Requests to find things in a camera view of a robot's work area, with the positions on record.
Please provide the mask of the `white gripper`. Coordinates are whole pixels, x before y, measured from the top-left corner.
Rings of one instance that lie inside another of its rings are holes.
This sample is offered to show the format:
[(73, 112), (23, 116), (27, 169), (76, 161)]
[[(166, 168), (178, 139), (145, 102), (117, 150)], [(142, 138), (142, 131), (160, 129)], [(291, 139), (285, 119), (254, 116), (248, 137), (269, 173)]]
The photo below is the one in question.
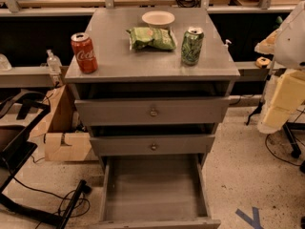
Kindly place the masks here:
[(281, 76), (273, 75), (267, 84), (265, 103), (257, 124), (258, 131), (263, 134), (279, 131), (304, 101), (304, 71), (287, 70)]

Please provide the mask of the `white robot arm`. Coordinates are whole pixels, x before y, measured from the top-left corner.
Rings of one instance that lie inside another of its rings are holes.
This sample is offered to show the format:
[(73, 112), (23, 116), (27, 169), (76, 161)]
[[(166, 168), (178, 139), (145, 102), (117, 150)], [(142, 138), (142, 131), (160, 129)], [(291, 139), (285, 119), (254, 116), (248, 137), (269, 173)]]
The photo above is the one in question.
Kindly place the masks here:
[(260, 133), (273, 134), (305, 101), (305, 1), (254, 49), (270, 52), (274, 62), (286, 68), (280, 77), (272, 76), (267, 81), (257, 124)]

